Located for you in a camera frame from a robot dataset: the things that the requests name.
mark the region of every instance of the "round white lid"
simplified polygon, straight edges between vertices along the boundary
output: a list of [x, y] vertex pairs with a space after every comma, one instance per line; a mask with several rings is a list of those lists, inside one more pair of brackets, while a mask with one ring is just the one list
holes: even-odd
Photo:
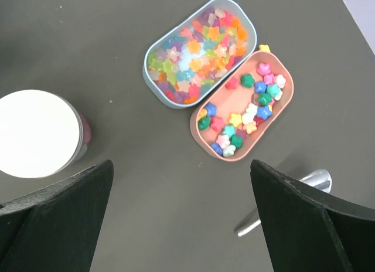
[[54, 174], [80, 139], [76, 114], [60, 97], [22, 90], [0, 99], [0, 170], [21, 178]]

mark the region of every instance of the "gray table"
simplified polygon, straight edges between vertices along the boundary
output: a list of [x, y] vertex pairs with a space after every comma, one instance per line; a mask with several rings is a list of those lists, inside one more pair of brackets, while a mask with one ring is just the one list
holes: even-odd
[[42, 89], [91, 121], [88, 154], [34, 180], [0, 175], [8, 200], [112, 159], [115, 179], [92, 271], [271, 271], [249, 165], [326, 168], [332, 194], [375, 208], [375, 58], [341, 0], [235, 0], [289, 69], [295, 96], [242, 161], [210, 157], [192, 109], [164, 107], [141, 67], [151, 43], [208, 0], [0, 0], [0, 96]]

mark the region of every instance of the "light blue plastic tray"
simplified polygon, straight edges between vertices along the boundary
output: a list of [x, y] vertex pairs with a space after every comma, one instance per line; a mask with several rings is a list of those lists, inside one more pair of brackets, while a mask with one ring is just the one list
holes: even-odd
[[[181, 32], [184, 28], [192, 28], [192, 21], [196, 20], [200, 15], [203, 14], [203, 12], [211, 7], [219, 7], [221, 9], [229, 11], [233, 16], [236, 16], [240, 19], [242, 27], [247, 31], [247, 50], [244, 54], [243, 59], [233, 66], [232, 69], [230, 69], [225, 76], [223, 76], [220, 80], [216, 81], [214, 85], [212, 85], [212, 88], [207, 91], [204, 95], [202, 95], [200, 98], [198, 98], [194, 103], [190, 104], [179, 104], [174, 103], [170, 99], [167, 98], [163, 94], [163, 92], [160, 90], [160, 88], [154, 83], [154, 81], [150, 78], [148, 71], [147, 71], [147, 57], [150, 54], [150, 52], [153, 52], [154, 50], [157, 50], [161, 47], [161, 45], [171, 36], [177, 35], [179, 32]], [[246, 58], [249, 57], [250, 54], [255, 50], [255, 47], [257, 45], [257, 33], [255, 31], [255, 28], [249, 18], [246, 16], [245, 12], [241, 9], [241, 7], [232, 0], [211, 0], [205, 5], [203, 5], [200, 9], [198, 9], [196, 12], [194, 12], [190, 17], [188, 17], [185, 21], [183, 21], [180, 25], [175, 27], [174, 29], [170, 30], [167, 34], [165, 34], [162, 38], [157, 40], [150, 48], [147, 50], [143, 65], [143, 77], [145, 79], [146, 84], [148, 87], [152, 90], [153, 93], [159, 98], [163, 104], [170, 108], [174, 109], [183, 109], [188, 108], [191, 106], [194, 106], [201, 102], [212, 90], [215, 89], [228, 75], [230, 75], [236, 68], [239, 67], [239, 65], [242, 64], [243, 61], [246, 60]]]

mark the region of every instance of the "white floor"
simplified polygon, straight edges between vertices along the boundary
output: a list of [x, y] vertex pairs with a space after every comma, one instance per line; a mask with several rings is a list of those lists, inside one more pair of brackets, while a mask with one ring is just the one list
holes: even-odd
[[375, 0], [343, 0], [375, 53]]

